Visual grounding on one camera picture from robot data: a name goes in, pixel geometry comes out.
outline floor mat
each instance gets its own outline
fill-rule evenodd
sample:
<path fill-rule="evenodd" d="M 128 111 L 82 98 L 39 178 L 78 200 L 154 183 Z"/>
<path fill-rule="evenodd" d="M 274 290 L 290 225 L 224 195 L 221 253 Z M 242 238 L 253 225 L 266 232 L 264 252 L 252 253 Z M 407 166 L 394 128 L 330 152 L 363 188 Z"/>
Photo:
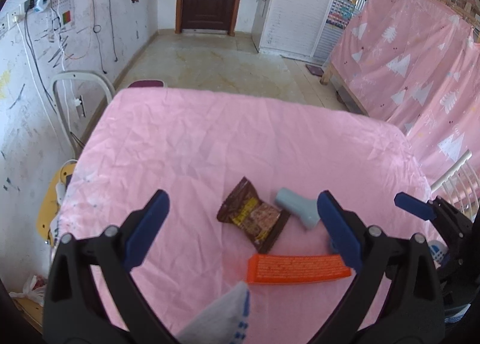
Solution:
<path fill-rule="evenodd" d="M 305 64 L 307 67 L 308 71 L 315 76 L 323 76 L 323 69 L 320 67 L 316 67 L 315 65 L 310 65 L 310 64 Z"/>

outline power outlet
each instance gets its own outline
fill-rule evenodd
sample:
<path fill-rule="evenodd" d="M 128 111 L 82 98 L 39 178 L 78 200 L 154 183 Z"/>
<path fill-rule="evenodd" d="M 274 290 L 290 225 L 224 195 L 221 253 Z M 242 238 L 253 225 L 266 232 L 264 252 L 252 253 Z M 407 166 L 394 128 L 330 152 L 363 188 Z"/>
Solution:
<path fill-rule="evenodd" d="M 33 10 L 35 7 L 35 0 L 25 0 L 20 4 L 20 15 L 25 15 L 25 12 Z"/>
<path fill-rule="evenodd" d="M 18 6 L 15 10 L 10 11 L 8 13 L 8 30 L 12 29 L 13 27 L 15 27 L 17 25 L 15 23 L 15 20 L 14 20 L 14 18 L 16 16 L 22 16 L 22 10 L 21 10 L 20 6 Z"/>
<path fill-rule="evenodd" d="M 0 37 L 8 31 L 8 19 L 6 16 L 0 18 Z"/>
<path fill-rule="evenodd" d="M 77 108 L 77 113 L 79 118 L 87 118 L 85 114 L 85 106 L 83 105 L 83 96 L 79 96 L 75 99 L 75 106 Z"/>

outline orange box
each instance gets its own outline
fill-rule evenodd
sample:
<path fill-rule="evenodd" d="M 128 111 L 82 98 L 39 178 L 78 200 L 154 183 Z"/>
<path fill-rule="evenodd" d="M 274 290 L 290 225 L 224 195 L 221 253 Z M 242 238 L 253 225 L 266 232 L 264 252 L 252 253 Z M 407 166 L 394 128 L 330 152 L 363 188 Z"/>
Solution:
<path fill-rule="evenodd" d="M 352 271 L 340 255 L 253 255 L 248 261 L 248 284 L 301 284 L 347 278 Z"/>

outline wooden bed frame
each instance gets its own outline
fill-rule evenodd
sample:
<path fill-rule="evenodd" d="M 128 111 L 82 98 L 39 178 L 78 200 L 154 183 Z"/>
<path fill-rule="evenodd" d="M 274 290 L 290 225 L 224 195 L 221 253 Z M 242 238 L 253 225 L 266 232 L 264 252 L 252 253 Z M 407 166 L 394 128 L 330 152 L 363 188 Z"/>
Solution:
<path fill-rule="evenodd" d="M 345 106 L 352 112 L 356 114 L 363 114 L 368 116 L 368 112 L 365 107 L 362 106 L 362 103 L 357 99 L 353 92 L 343 81 L 337 69 L 333 66 L 332 63 L 328 64 L 327 69 L 325 70 L 323 76 L 320 78 L 320 83 L 323 85 L 328 85 L 332 83 L 334 88 L 337 90 L 340 98 L 342 98 Z"/>

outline purple chair seat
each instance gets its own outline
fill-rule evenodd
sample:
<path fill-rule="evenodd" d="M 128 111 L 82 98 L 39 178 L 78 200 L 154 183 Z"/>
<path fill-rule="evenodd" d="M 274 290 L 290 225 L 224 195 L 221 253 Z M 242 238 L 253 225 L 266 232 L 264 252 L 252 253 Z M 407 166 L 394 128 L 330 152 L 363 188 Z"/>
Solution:
<path fill-rule="evenodd" d="M 166 85 L 162 80 L 139 80 L 129 85 L 129 88 L 147 88 L 147 87 L 166 88 Z"/>

